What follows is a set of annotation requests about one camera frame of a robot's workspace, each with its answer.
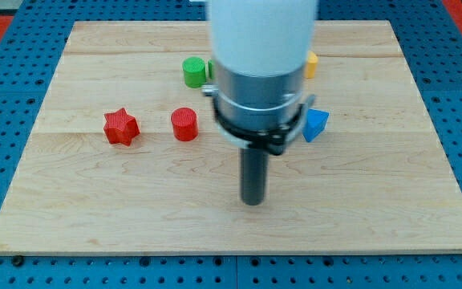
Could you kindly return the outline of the green block behind arm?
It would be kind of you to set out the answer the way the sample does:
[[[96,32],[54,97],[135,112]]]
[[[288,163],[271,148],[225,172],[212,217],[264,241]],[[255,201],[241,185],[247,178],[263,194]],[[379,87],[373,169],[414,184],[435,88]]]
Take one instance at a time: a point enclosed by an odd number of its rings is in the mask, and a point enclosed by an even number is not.
[[[215,79],[214,62],[212,59],[208,60],[208,76],[210,79]]]

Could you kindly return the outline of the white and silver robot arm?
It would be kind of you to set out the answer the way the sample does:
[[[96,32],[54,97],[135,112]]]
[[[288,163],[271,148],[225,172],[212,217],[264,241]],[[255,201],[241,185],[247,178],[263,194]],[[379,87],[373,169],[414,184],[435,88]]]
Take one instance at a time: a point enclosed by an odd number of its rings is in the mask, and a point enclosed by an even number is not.
[[[281,155],[301,132],[317,0],[207,3],[216,122],[243,149]]]

